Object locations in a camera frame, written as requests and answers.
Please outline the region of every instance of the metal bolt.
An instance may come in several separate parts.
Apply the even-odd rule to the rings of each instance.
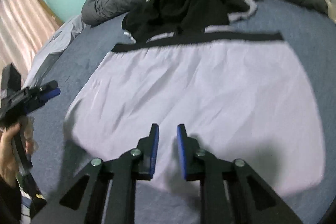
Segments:
[[[198,155],[199,157],[204,157],[205,156],[205,150],[204,149],[200,149],[196,152],[196,155]]]
[[[140,149],[135,148],[135,149],[131,150],[131,155],[134,156],[134,157],[138,156],[140,154],[141,154],[141,150]]]
[[[98,165],[101,164],[101,159],[93,159],[93,160],[91,161],[91,164],[92,164],[93,166],[98,166]]]
[[[235,160],[235,165],[238,167],[243,167],[245,165],[245,161],[242,159],[236,159]]]

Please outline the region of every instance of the striped curtain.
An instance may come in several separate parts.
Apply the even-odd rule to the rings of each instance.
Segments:
[[[0,82],[10,63],[24,81],[36,52],[57,29],[37,0],[0,0]]]

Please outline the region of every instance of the curtain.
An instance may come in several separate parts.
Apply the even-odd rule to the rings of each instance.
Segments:
[[[24,81],[36,52],[57,29],[37,0],[0,0],[0,82],[10,63]]]

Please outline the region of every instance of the black garment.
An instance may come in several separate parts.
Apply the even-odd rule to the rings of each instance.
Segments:
[[[243,0],[150,0],[130,11],[122,28],[137,42],[146,42],[165,32],[200,32],[209,25],[228,25],[228,13],[248,10]]]
[[[0,177],[0,222],[17,224],[21,220],[21,192],[16,182],[15,188],[11,188]]]

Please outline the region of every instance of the blue bed sheet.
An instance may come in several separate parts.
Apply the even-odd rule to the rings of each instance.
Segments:
[[[131,43],[123,35],[122,19],[123,15],[97,27],[87,27],[45,79],[56,79],[62,91],[33,114],[34,138],[40,145],[32,158],[33,175],[47,197],[66,187],[91,158],[71,141],[63,140],[63,119],[106,53],[116,42]],[[283,0],[260,0],[257,13],[233,27],[240,31],[280,31],[310,78],[325,133],[325,177],[317,187],[286,197],[285,201],[305,224],[316,224],[336,195],[336,26],[325,15]],[[199,223],[198,215],[199,203],[195,200],[161,193],[149,185],[137,186],[136,223]]]

